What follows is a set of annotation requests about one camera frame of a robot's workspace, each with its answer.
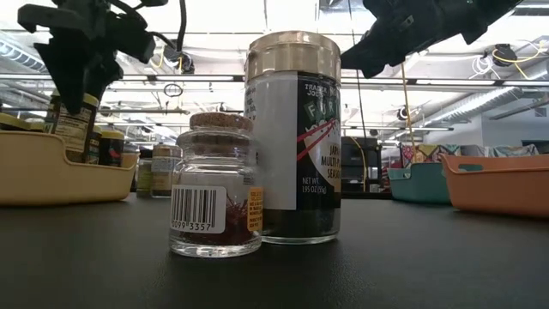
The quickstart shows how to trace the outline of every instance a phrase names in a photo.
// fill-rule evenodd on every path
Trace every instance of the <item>tan plastic basket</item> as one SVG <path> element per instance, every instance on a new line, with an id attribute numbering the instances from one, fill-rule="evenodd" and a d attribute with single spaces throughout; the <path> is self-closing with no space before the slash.
<path id="1" fill-rule="evenodd" d="M 109 202 L 130 193 L 138 154 L 123 167 L 70 162 L 63 139 L 44 133 L 0 131 L 0 205 L 47 206 Z"/>
<path id="2" fill-rule="evenodd" d="M 457 209 L 549 217 L 545 198 L 549 155 L 514 158 L 444 155 L 443 167 L 450 200 Z"/>

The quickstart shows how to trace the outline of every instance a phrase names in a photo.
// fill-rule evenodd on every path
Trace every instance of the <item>teal plastic basket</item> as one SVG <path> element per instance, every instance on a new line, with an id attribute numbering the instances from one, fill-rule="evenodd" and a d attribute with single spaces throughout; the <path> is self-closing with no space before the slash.
<path id="1" fill-rule="evenodd" d="M 451 205 L 442 163 L 414 163 L 388 172 L 394 199 Z"/>

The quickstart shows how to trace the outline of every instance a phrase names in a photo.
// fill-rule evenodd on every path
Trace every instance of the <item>barcode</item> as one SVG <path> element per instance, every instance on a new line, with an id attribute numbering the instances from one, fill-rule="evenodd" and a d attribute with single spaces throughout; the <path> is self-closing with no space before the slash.
<path id="1" fill-rule="evenodd" d="M 174 185 L 171 227 L 187 233 L 225 231 L 226 189 L 216 186 Z"/>

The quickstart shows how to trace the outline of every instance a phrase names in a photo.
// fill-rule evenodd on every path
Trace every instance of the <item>table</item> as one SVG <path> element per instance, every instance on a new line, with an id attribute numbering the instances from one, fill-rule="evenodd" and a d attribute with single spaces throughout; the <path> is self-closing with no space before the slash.
<path id="1" fill-rule="evenodd" d="M 339 239 L 171 254 L 169 202 L 0 209 L 0 308 L 541 308 L 549 222 L 392 201 L 342 205 Z"/>

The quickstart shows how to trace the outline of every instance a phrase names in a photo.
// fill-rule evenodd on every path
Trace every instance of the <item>yellow tray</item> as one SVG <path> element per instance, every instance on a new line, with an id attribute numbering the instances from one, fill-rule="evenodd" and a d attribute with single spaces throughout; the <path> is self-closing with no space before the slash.
<path id="1" fill-rule="evenodd" d="M 63 139 L 44 133 L 0 131 L 0 205 L 47 206 L 110 202 L 130 194 L 138 154 L 123 167 L 70 162 Z"/>

